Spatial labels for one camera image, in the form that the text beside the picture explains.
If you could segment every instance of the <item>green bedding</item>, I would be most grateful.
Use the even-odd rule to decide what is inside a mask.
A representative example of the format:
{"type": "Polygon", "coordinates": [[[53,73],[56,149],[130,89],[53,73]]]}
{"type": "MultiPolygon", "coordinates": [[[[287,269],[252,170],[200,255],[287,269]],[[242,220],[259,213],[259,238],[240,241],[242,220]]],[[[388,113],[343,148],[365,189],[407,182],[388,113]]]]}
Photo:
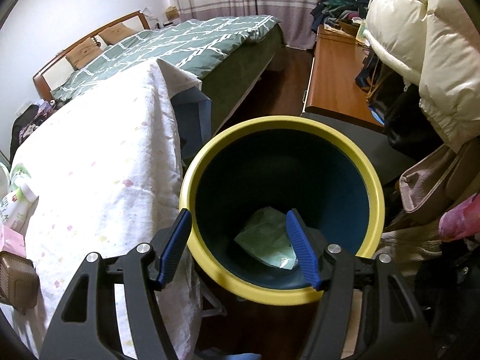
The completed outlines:
{"type": "Polygon", "coordinates": [[[141,31],[71,74],[52,95],[68,102],[100,81],[150,58],[161,58],[203,79],[241,45],[261,42],[277,23],[278,19],[268,15],[216,17],[141,31]]]}
{"type": "Polygon", "coordinates": [[[212,133],[216,132],[285,44],[277,24],[260,43],[244,43],[202,79],[202,92],[212,100],[212,133]]]}

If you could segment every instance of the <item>blue gripper pad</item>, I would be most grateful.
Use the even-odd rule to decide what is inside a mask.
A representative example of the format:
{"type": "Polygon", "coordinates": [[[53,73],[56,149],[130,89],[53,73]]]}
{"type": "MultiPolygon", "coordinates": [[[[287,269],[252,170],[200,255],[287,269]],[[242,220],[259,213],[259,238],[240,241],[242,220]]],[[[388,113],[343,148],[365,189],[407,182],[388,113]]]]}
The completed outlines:
{"type": "Polygon", "coordinates": [[[286,232],[289,234],[305,281],[319,291],[322,279],[318,272],[318,259],[292,210],[286,214],[286,232]]]}
{"type": "Polygon", "coordinates": [[[185,210],[160,257],[160,273],[157,281],[162,288],[165,288],[165,286],[173,280],[173,276],[175,276],[175,271],[177,270],[183,250],[187,244],[190,231],[191,213],[185,210]]]}

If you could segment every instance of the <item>green duvet cover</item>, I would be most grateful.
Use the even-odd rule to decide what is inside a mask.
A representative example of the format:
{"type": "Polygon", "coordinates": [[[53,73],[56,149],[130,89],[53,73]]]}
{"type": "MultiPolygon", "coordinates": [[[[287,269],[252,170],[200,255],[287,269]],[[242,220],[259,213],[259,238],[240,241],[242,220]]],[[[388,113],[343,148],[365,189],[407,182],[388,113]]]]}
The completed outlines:
{"type": "Polygon", "coordinates": [[[71,74],[52,95],[68,102],[100,81],[150,58],[161,58],[202,79],[242,44],[261,42],[277,23],[278,19],[267,15],[216,17],[141,31],[71,74]]]}

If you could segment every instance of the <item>brown basket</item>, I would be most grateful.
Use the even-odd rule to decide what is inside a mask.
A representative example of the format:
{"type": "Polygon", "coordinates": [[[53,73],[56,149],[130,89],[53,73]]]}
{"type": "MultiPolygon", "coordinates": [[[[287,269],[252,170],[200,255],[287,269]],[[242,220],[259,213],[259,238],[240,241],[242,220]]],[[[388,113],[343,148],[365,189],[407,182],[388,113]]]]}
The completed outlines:
{"type": "Polygon", "coordinates": [[[0,302],[18,311],[37,305],[40,279],[29,259],[0,251],[0,302]]]}

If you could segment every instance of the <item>white puffer jacket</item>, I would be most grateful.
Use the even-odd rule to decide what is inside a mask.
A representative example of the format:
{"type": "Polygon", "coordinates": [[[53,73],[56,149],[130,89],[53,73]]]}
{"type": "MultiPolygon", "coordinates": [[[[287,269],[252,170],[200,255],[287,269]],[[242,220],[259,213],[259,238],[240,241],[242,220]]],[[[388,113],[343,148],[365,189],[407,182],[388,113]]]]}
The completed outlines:
{"type": "Polygon", "coordinates": [[[365,36],[418,85],[420,106],[454,151],[480,135],[480,35],[458,0],[372,0],[365,36]]]}

